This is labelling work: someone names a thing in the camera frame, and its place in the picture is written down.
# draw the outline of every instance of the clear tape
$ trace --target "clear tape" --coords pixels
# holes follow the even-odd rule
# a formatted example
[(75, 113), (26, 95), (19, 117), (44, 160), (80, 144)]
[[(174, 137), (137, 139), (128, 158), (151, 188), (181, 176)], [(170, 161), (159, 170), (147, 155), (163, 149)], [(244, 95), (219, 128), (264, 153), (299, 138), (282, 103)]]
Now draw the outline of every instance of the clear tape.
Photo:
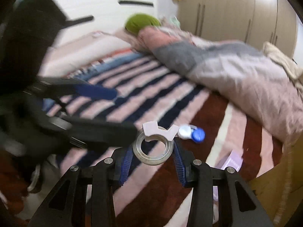
[[(164, 143), (165, 149), (164, 152), (159, 156), (148, 156), (147, 154), (143, 153), (141, 144), (143, 140), (145, 139), (146, 142), (149, 141), (160, 141)], [(139, 130), (139, 135), (137, 136), (137, 139), (133, 142), (132, 148), (134, 151), (135, 156), (144, 164), (149, 166), (157, 166), (162, 163), (164, 163), (171, 155), (174, 150), (174, 141), (168, 141), (165, 137), (161, 135), (151, 135), (151, 136), (145, 136), (143, 129)]]

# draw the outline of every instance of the striped rug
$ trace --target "striped rug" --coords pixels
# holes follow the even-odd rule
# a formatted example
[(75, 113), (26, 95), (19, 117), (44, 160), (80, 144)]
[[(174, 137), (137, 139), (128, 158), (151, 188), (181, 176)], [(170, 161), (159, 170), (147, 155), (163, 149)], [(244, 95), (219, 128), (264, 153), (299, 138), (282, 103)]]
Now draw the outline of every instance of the striped rug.
[[(260, 176), (279, 163), (282, 144), (218, 93), (171, 72), (151, 56), (128, 52), (106, 65), (105, 70), (94, 74), (84, 71), (78, 77), (92, 84), (116, 88), (120, 96), (114, 102), (93, 101), (82, 96), (62, 97), (61, 100), (68, 103), (70, 114), (130, 121), (138, 129), (151, 120), (157, 120), (166, 129), (172, 124), (184, 123), (201, 127), (206, 133), (204, 142), (195, 144), (185, 140), (183, 146), (210, 166), (215, 166), (234, 149), (243, 158), (239, 173), (245, 180)], [(58, 115), (59, 110), (59, 106), (53, 105), (48, 114)], [(155, 141), (142, 145), (142, 150), (151, 156), (163, 149)], [(114, 148), (109, 148), (104, 154), (98, 154), (71, 149), (64, 158), (58, 158), (60, 170), (63, 174), (74, 164), (95, 165), (113, 151)], [(181, 227), (187, 223), (191, 190), (179, 183), (172, 158), (158, 166), (147, 166), (134, 158), (128, 180), (114, 192), (113, 198), (118, 226)]]

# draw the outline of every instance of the wardrobe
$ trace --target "wardrobe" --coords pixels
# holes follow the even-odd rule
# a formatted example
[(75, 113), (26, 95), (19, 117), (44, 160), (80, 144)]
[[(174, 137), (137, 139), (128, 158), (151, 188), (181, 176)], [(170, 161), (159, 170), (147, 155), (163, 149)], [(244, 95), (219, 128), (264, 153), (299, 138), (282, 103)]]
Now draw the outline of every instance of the wardrobe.
[(206, 40), (241, 40), (259, 50), (269, 41), (293, 55), (297, 18), (287, 0), (182, 0), (178, 19)]

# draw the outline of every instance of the metal screw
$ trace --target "metal screw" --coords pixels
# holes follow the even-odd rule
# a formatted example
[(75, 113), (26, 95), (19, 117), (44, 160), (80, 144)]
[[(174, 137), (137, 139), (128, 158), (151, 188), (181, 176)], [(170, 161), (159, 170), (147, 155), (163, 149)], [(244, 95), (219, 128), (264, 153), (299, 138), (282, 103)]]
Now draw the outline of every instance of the metal screw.
[(229, 173), (234, 173), (236, 170), (235, 170), (233, 167), (228, 167), (228, 168), (227, 168), (227, 171), (228, 171)]
[(195, 159), (195, 160), (193, 161), (193, 163), (194, 163), (195, 165), (199, 166), (199, 165), (202, 164), (202, 161), (200, 161), (199, 159)]
[(113, 160), (112, 158), (106, 158), (106, 159), (104, 160), (104, 163), (106, 163), (106, 164), (111, 164), (113, 161), (114, 161), (114, 160)]
[(79, 167), (76, 166), (76, 165), (73, 165), (73, 166), (70, 167), (70, 170), (71, 170), (72, 172), (75, 172), (75, 171), (77, 171), (78, 169), (79, 169)]

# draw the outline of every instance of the green ball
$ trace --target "green ball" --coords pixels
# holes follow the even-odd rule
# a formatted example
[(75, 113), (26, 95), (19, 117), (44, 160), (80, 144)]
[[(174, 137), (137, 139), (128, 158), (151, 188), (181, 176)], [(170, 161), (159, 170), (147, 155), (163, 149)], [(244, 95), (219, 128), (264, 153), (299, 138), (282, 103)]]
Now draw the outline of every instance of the green ball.
[(161, 23), (153, 16), (146, 13), (136, 13), (128, 18), (125, 29), (134, 35), (138, 35), (139, 31), (146, 26), (160, 26)]

